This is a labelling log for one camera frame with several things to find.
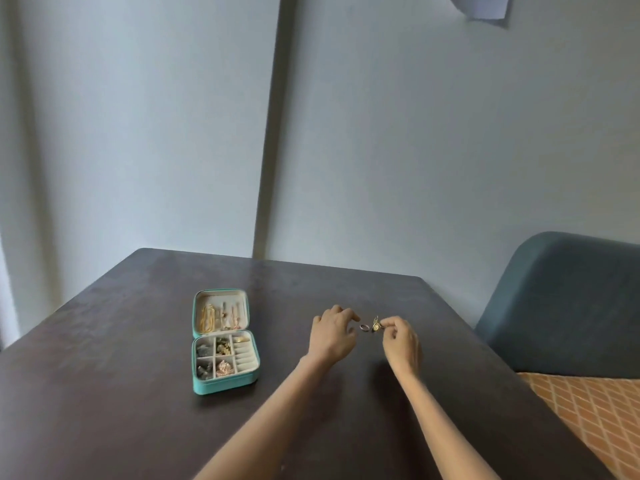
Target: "person's left hand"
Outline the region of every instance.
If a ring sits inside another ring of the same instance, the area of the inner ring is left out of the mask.
[[[359,322],[360,317],[352,309],[343,310],[339,305],[325,310],[322,317],[314,317],[307,356],[329,367],[347,357],[356,346],[355,330],[347,331],[351,320]]]

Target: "gray chair backrest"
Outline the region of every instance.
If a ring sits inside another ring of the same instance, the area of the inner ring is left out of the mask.
[[[640,378],[640,246],[533,236],[511,258],[476,333],[517,372]]]

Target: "person's right arm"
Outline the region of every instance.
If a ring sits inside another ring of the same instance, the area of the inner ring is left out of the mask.
[[[389,365],[413,407],[443,480],[500,480],[420,381],[422,353],[411,325],[400,317],[385,318],[380,325],[385,327],[383,346]]]

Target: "dark brown table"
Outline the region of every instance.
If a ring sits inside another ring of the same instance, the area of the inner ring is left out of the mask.
[[[261,377],[199,397],[192,299],[218,287],[249,295]],[[368,322],[411,321],[423,379],[502,480],[612,478],[420,278],[142,249],[0,353],[0,479],[189,480],[294,368],[312,317],[335,303]],[[359,334],[326,377],[281,478],[439,478],[381,338]]]

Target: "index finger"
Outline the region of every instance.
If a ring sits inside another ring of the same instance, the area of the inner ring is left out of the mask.
[[[353,320],[354,322],[359,322],[360,317],[357,316],[352,309],[347,308],[346,310],[340,312],[340,320],[342,321],[344,326],[347,326],[347,323],[349,323],[351,320]]]
[[[403,320],[400,317],[389,317],[389,318],[385,318],[380,320],[380,325],[382,325],[383,327],[388,327],[388,326],[395,326],[396,330],[400,331],[400,330],[408,330],[410,325],[409,323],[406,322],[406,320]]]

